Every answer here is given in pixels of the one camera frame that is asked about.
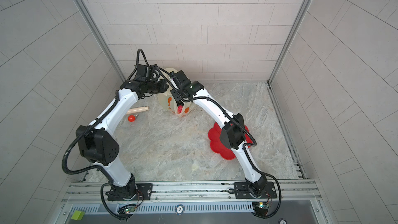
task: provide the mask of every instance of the black cable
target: black cable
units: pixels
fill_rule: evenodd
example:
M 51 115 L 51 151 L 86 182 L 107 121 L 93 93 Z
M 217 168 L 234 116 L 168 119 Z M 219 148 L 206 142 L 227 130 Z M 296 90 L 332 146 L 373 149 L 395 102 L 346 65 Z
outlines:
M 145 63 L 147 64 L 147 66 L 149 67 L 147 58 L 145 57 L 144 51 L 142 51 L 142 49 L 138 49 L 137 50 L 137 59 L 136 59 L 136 63 L 135 63 L 135 68 L 132 71 L 132 73 L 129 75 L 129 77 L 127 78 L 127 80 L 130 80 L 132 78 L 132 76 L 134 75 L 134 73 L 137 71 L 137 67 L 138 67 L 138 62 L 140 61 L 140 52 L 142 53 L 142 57 L 144 58 Z
M 253 161 L 251 160 L 251 158 L 250 158 L 250 156 L 249 156 L 249 153 L 248 153 L 247 150 L 246 150 L 246 146 L 256 146 L 256 145 L 257 145 L 257 142 L 256 142 L 256 140 L 254 139 L 254 137 L 245 129 L 245 127 L 243 127 L 240 123 L 238 123 L 238 122 L 235 121 L 231 116 L 229 116 L 229 114 L 226 112 L 226 110 L 225 110 L 217 101 L 215 101 L 214 99 L 212 99 L 212 98 L 210 98 L 210 97 L 205 97 L 205 96 L 193 97 L 192 99 L 185 100 L 185 99 L 182 97 L 181 93 L 178 91 L 178 89 L 177 89 L 176 87 L 174 87 L 174 85 L 163 75 L 163 73 L 160 71 L 160 68 L 159 68 L 159 67 L 157 67 L 157 71 L 158 71 L 158 72 L 160 73 L 160 75 L 166 80 L 166 82 L 167 82 L 167 83 L 180 95 L 181 100 L 182 100 L 183 102 L 190 102 L 190 101 L 194 101 L 194 100 L 197 100 L 197 99 L 206 99 L 206 100 L 212 102 L 212 103 L 215 104 L 218 108 L 220 108 L 220 110 L 222 111 L 222 113 L 224 114 L 224 116 L 225 116 L 226 118 L 228 118 L 232 123 L 234 123 L 237 127 L 239 127 L 239 128 L 241 129 L 241 131 L 243 131 L 243 132 L 252 140 L 253 143 L 244 143 L 244 144 L 243 144 L 243 147 L 242 147 L 242 148 L 243 148 L 243 151 L 244 151 L 245 154 L 246 154 L 247 159 L 249 160 L 250 165 L 253 167 L 253 169 L 254 169 L 256 172 L 258 172 L 258 173 L 260 173 L 260 174 L 262 174 L 262 175 L 264 175 L 264 176 L 271 177 L 272 179 L 274 179 L 275 182 L 276 182 L 276 185 L 278 186 L 278 193 L 279 193 L 279 202 L 278 202 L 278 205 L 276 206 L 276 209 L 275 209 L 271 214 L 266 215 L 266 216 L 264 216 L 264 217 L 259 216 L 259 215 L 256 215 L 255 213 L 252 213 L 252 214 L 253 214 L 254 216 L 256 216 L 256 217 L 263 218 L 263 219 L 267 219 L 267 218 L 270 218 L 270 217 L 274 216 L 274 215 L 276 214 L 276 212 L 279 210 L 279 208 L 280 208 L 280 206 L 281 206 L 281 202 L 282 202 L 281 187 L 279 186 L 278 180 L 277 180 L 273 175 L 268 174 L 268 173 L 265 173 L 265 172 L 262 172 L 261 170 L 259 170 L 259 169 L 254 165 Z
M 88 167 L 83 168 L 83 169 L 70 170 L 70 169 L 68 168 L 68 163 L 67 163 L 67 161 L 68 161 L 68 157 L 69 157 L 70 152 L 72 151 L 73 147 L 77 144 L 77 142 L 78 142 L 81 138 L 85 137 L 89 132 L 91 132 L 91 131 L 94 129 L 94 127 L 96 127 L 99 123 L 101 123 L 102 120 L 103 120 L 110 112 L 112 112 L 112 110 L 116 107 L 116 105 L 117 105 L 118 102 L 119 102 L 119 91 L 116 90 L 116 91 L 115 91 L 115 101 L 113 102 L 112 106 L 109 107 L 109 109 L 108 109 L 101 117 L 99 117 L 99 118 L 97 119 L 97 121 L 96 121 L 94 124 L 92 124 L 91 126 L 88 126 L 87 129 L 85 129 L 79 136 L 77 136 L 77 137 L 75 138 L 75 140 L 69 145 L 69 147 L 67 148 L 67 150 L 66 150 L 65 153 L 64 153 L 64 156 L 62 157 L 62 170 L 63 170 L 66 174 L 68 174 L 68 175 L 75 175 L 75 174 L 80 174 L 80 173 L 82 173 L 82 172 L 86 172 L 87 170 L 90 170 L 90 169 L 99 169 L 99 170 L 102 170 L 102 169 L 103 169 L 103 167 L 101 167 L 101 166 L 99 166 L 99 165 L 93 165 L 93 166 L 88 166 Z
M 106 209 L 106 211 L 108 211 L 108 213 L 109 213 L 111 216 L 113 216 L 113 217 L 115 217 L 115 218 L 118 218 L 119 220 L 128 220 L 128 218 L 132 217 L 132 214 L 124 215 L 124 216 L 119 215 L 119 214 L 115 214 L 112 210 L 109 209 L 108 205 L 107 205 L 106 202 L 105 202 L 105 198 L 104 198 L 104 196 L 103 196 L 103 188 L 104 188 L 105 186 L 111 186 L 111 185 L 112 185 L 112 183 L 107 182 L 107 183 L 104 183 L 104 184 L 101 186 L 100 194 L 101 194 L 101 201 L 102 201 L 103 207 Z

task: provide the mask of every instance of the wire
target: wire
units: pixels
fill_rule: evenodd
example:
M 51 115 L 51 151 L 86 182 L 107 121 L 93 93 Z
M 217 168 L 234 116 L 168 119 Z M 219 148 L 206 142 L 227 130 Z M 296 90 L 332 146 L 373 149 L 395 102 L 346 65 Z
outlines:
M 247 149 L 246 149 L 246 146 L 256 146 L 256 145 L 257 145 L 257 142 L 256 142 L 256 140 L 254 139 L 254 137 L 245 129 L 245 127 L 243 127 L 240 123 L 238 123 L 238 122 L 235 121 L 231 116 L 229 116 L 229 114 L 226 112 L 226 110 L 225 110 L 217 101 L 215 101 L 214 99 L 212 99 L 212 98 L 210 98 L 210 97 L 206 97 L 206 96 L 193 97 L 192 99 L 188 99 L 188 100 L 184 99 L 184 98 L 182 97 L 181 93 L 179 92 L 179 90 L 178 90 L 176 87 L 174 87 L 174 85 L 163 75 L 163 73 L 161 72 L 160 68 L 157 67 L 156 69 L 157 69 L 157 71 L 160 73 L 160 75 L 166 80 L 166 82 L 167 82 L 167 83 L 180 95 L 181 100 L 182 100 L 183 102 L 190 102 L 190 101 L 194 101 L 194 100 L 197 100 L 197 99 L 206 99 L 206 100 L 212 102 L 212 103 L 215 104 L 218 108 L 220 108 L 220 110 L 222 111 L 222 113 L 224 114 L 224 116 L 225 116 L 226 118 L 228 118 L 232 123 L 234 123 L 237 127 L 239 127 L 239 128 L 241 129 L 241 131 L 243 131 L 243 132 L 252 140 L 253 143 L 247 143 L 247 142 L 246 142 L 246 143 L 243 144 L 243 147 L 242 147 L 242 148 L 243 148 L 243 151 L 245 152 L 245 155 L 246 155 L 247 159 L 249 160 L 250 165 L 252 166 L 252 168 L 253 168 L 256 172 L 258 172 L 258 173 L 260 173 L 260 174 L 262 174 L 262 175 L 264 175 L 264 176 L 271 177 L 272 179 L 274 179 L 275 182 L 276 182 L 276 185 L 278 186 L 278 193 L 279 193 L 278 205 L 276 206 L 276 209 L 275 209 L 271 214 L 266 215 L 266 216 L 264 216 L 264 217 L 258 216 L 258 215 L 254 214 L 254 213 L 252 213 L 252 214 L 255 215 L 256 217 L 263 218 L 263 219 L 267 219 L 267 218 L 270 218 L 270 217 L 274 216 L 274 215 L 276 214 L 276 212 L 279 210 L 279 208 L 281 207 L 281 202 L 282 202 L 281 187 L 279 186 L 279 182 L 278 182 L 278 180 L 276 179 L 276 177 L 274 177 L 274 176 L 271 175 L 271 174 L 268 174 L 268 173 L 266 173 L 266 172 L 262 172 L 261 170 L 259 170 L 259 169 L 254 165 L 253 161 L 251 160 L 251 158 L 250 158 L 250 156 L 249 156 L 249 153 L 248 153 L 248 151 L 247 151 Z

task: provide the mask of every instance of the wooden stick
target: wooden stick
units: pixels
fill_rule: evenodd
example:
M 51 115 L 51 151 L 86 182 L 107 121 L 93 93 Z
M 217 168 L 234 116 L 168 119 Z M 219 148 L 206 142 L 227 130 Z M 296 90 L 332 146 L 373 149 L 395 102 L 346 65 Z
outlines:
M 148 111 L 149 110 L 149 107 L 136 107 L 136 108 L 131 108 L 131 109 L 129 109 L 127 112 L 126 112 L 126 115 L 127 114 L 133 114 L 133 113 L 136 113 L 136 112 L 145 112 L 145 111 Z

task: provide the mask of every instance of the green block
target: green block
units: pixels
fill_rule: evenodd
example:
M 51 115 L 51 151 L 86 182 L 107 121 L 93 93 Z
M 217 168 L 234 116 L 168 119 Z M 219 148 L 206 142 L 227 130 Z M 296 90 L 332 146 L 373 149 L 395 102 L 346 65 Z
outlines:
M 71 219 L 72 219 L 72 220 L 81 220 L 81 219 L 83 218 L 83 216 L 84 216 L 84 212 L 83 212 L 83 211 L 78 211 L 78 210 L 76 210 L 76 211 L 73 213 Z

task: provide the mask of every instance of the white tiled wall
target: white tiled wall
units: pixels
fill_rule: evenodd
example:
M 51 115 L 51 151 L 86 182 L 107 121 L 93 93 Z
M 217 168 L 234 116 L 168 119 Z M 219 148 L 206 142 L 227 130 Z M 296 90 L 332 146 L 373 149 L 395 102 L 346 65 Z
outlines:
M 142 48 L 205 81 L 268 80 L 302 1 L 84 0 L 126 75 Z
M 272 83 L 334 223 L 398 221 L 397 8 L 312 0 Z
M 0 33 L 0 223 L 42 224 L 82 176 L 61 169 L 77 127 L 121 80 L 72 0 L 0 0 Z

